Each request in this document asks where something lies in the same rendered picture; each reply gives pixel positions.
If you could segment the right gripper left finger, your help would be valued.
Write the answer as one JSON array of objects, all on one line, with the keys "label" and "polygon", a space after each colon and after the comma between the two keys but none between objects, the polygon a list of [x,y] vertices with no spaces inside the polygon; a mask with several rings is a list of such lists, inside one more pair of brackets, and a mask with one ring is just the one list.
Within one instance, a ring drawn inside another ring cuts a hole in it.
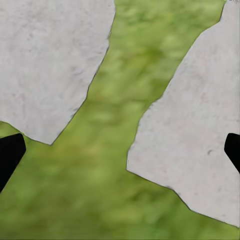
[{"label": "right gripper left finger", "polygon": [[26,152],[23,134],[0,138],[0,193]]}]

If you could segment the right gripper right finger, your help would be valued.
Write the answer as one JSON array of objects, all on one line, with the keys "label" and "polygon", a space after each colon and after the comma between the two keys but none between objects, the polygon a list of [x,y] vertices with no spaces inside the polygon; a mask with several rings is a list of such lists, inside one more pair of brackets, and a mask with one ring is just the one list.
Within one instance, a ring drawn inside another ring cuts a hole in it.
[{"label": "right gripper right finger", "polygon": [[228,133],[225,140],[224,151],[240,173],[240,135]]}]

